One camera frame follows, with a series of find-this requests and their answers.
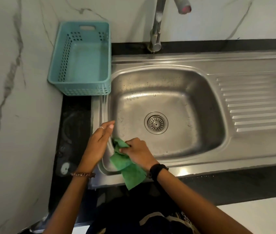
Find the beaded bracelet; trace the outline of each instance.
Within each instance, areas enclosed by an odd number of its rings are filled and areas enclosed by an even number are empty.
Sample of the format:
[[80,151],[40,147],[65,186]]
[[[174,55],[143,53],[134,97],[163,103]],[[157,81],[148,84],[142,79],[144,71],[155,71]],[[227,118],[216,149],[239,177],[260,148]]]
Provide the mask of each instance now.
[[74,173],[71,173],[72,176],[78,176],[78,177],[88,177],[88,178],[92,178],[92,177],[95,177],[95,173],[77,173],[77,172],[74,172]]

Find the drain strainer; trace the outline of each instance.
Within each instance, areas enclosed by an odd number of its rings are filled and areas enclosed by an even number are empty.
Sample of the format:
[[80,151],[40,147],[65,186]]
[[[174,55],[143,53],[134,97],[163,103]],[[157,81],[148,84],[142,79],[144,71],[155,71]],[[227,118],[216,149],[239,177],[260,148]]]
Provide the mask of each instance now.
[[159,112],[151,112],[144,119],[145,128],[152,134],[162,134],[167,130],[167,118]]

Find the black countertop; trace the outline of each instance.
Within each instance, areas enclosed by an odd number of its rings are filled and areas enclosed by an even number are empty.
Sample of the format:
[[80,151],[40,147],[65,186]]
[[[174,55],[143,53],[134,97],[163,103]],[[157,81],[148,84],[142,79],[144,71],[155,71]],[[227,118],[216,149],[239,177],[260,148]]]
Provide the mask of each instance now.
[[[276,39],[163,42],[162,46],[159,53],[273,51],[276,50]],[[112,55],[146,53],[148,52],[144,43],[112,44]],[[77,167],[91,134],[90,123],[91,97],[63,96],[49,199],[49,216],[71,181],[71,176],[60,173],[60,167],[64,162],[70,164],[71,170]],[[276,197],[276,165],[187,177],[181,180],[215,205]],[[150,186],[150,183],[142,183],[137,186],[136,190],[149,189]],[[105,197],[103,200],[107,201],[119,196],[120,192],[126,192],[125,186],[87,190],[82,200],[76,226],[89,225],[96,218],[102,207],[99,203],[101,203],[103,194]],[[32,227],[32,230],[44,229],[46,221]]]

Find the left hand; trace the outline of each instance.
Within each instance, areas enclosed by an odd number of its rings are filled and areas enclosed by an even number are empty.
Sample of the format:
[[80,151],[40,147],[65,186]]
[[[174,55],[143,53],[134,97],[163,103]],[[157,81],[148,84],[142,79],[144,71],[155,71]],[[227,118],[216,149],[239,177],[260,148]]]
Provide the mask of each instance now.
[[81,158],[77,172],[91,173],[102,159],[109,137],[112,135],[115,121],[102,123],[89,138],[86,150]]

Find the black wristband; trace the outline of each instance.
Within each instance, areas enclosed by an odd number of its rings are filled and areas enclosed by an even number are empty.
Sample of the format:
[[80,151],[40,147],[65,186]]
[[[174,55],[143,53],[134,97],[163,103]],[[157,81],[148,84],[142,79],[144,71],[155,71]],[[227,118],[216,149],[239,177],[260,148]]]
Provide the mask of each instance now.
[[149,178],[152,178],[153,181],[157,181],[157,176],[162,169],[168,170],[168,168],[164,164],[155,164],[151,167],[149,172]]

